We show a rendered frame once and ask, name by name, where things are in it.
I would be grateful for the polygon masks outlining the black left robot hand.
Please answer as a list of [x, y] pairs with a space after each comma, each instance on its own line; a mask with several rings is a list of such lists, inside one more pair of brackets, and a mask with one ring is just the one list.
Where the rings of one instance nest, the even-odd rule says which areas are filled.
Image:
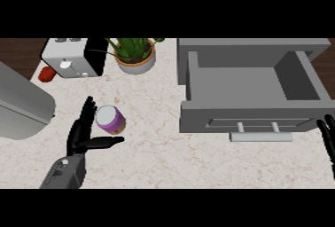
[[96, 102], [92, 97], [87, 97], [67, 138], [68, 156], [84, 154], [89, 150], [108, 149], [124, 141], [124, 137], [90, 137], [96, 111]]

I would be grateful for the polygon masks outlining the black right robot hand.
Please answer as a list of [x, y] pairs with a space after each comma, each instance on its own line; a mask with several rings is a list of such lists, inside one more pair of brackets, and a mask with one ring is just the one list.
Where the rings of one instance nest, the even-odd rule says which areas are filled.
[[331, 114], [325, 115], [325, 120], [317, 120], [317, 127], [320, 130], [323, 144], [329, 155], [331, 169], [335, 179], [335, 118]]

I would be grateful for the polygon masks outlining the purple can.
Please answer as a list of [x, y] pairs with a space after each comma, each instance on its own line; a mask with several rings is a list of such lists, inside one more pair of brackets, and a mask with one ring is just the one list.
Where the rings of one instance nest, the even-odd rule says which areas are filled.
[[96, 113], [98, 126], [112, 135], [118, 135], [126, 128], [126, 118], [115, 106], [102, 106]]

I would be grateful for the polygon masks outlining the grey drawer front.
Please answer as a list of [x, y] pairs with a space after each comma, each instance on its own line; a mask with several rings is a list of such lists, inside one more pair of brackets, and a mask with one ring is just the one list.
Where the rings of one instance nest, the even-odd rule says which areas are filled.
[[272, 132], [276, 122], [279, 131], [306, 132], [317, 127], [317, 120], [335, 113], [335, 100], [289, 100], [275, 103], [222, 105], [183, 101], [180, 105], [180, 133], [238, 132], [244, 124], [247, 132]]

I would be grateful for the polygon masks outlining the grey open drawer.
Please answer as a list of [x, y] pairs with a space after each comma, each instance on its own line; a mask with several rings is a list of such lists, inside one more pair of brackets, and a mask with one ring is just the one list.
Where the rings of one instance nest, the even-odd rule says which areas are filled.
[[188, 59], [188, 100], [201, 104], [275, 103], [334, 100], [301, 51], [289, 51], [275, 67], [201, 67], [198, 53]]

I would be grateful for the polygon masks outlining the large grey appliance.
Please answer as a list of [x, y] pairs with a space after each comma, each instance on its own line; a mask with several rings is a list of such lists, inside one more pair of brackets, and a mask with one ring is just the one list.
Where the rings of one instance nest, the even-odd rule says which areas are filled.
[[52, 95], [0, 61], [0, 137], [33, 137], [53, 114]]

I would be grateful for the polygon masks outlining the red vegetable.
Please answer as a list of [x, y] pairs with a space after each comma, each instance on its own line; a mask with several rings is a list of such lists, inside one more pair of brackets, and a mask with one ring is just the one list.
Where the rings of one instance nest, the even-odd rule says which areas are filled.
[[44, 67], [40, 71], [39, 79], [41, 82], [50, 82], [56, 76], [56, 71], [50, 67]]

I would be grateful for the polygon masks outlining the white toaster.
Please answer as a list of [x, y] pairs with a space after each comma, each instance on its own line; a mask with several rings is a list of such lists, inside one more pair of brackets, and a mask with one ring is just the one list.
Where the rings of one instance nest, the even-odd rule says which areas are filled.
[[103, 38], [50, 38], [40, 59], [62, 78], [99, 77], [109, 43]]

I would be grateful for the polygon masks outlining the potted green plant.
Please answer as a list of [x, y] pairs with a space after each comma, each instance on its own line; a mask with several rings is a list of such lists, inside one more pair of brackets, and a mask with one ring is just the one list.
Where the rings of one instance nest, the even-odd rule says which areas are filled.
[[109, 54], [118, 63], [126, 74], [139, 75], [146, 73], [157, 63], [157, 43], [165, 41], [164, 38], [118, 38], [117, 43], [106, 38], [114, 52]]

